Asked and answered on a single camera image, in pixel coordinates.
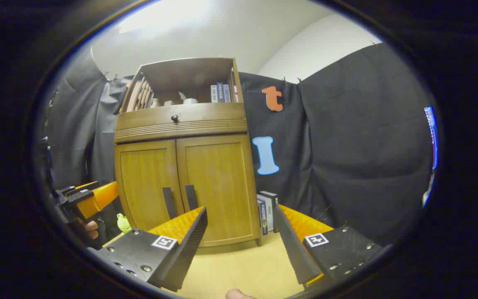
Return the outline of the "wooden double-door shoe cabinet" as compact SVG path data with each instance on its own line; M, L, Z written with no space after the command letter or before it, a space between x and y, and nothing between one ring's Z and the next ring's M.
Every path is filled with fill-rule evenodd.
M153 98L159 99L160 107L164 106L164 102L168 100L174 101L175 105L182 105L179 92L197 99L198 103L212 103L210 87L216 83L228 84L232 103L244 104L241 80L234 58L197 57L145 64L138 68L128 88L120 114L148 109ZM249 135L247 118L197 121L179 125L152 125L119 131L115 128L114 144L154 140L175 140L176 142L180 138L224 134ZM183 202L184 213L187 213L190 211L188 201L183 199ZM261 245L261 236L253 241Z

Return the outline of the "wooden cabinet door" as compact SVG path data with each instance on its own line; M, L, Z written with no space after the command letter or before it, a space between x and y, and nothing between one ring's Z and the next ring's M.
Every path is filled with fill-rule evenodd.
M197 206L207 212L201 246L257 240L261 236L256 184L248 134L176 140L182 198L193 187Z
M175 140L115 145L115 178L132 228L149 231L169 219L163 187L170 187L178 216L184 214Z

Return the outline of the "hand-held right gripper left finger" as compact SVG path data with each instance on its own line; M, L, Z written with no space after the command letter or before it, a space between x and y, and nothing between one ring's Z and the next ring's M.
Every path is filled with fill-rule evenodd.
M92 254L123 279L176 292L206 228L207 210L199 207L150 231L133 229Z

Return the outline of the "black backdrop cloth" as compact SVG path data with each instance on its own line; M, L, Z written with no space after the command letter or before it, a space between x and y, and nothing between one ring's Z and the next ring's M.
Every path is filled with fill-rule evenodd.
M433 167L431 95L388 45L368 46L298 84L239 73L251 138L273 138L279 171L260 191L382 246L419 215ZM90 54L64 70L44 135L53 185L115 179L114 130L128 78L107 83Z

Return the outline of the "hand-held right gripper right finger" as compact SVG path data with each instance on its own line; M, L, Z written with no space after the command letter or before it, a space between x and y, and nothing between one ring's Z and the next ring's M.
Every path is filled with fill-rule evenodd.
M381 257L385 248L349 226L332 228L292 208L274 208L274 223L299 284L338 284Z

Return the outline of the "wooden cabinet drawer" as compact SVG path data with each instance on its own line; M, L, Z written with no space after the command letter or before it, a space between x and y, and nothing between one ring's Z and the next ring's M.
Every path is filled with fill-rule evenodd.
M178 122L171 116L178 115ZM116 130L132 129L152 125L179 125L207 120L239 120L246 119L243 103L197 103L162 106L135 110L118 115Z

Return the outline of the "blue and white box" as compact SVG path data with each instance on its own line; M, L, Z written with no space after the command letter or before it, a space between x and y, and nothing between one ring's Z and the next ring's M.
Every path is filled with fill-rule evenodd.
M271 198L258 194L257 203L260 216L260 227L262 235L267 235L274 230L273 203Z

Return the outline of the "blue lit screen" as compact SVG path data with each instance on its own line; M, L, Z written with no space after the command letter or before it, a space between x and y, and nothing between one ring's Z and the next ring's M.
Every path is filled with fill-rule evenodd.
M424 112L427 118L427 123L430 128L431 142L432 142L432 149L433 149L432 171L434 172L438 165L438 151L439 151L436 117L434 115L434 110L432 106L425 106Z

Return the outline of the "green toy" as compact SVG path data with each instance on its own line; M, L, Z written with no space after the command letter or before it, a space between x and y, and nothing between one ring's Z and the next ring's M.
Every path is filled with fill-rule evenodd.
M123 233L123 234L126 234L126 233L129 233L131 232L132 230L132 227L129 223L129 220L127 219L127 217L125 215L123 215L122 213L118 213L117 214L117 226L118 226L118 229Z

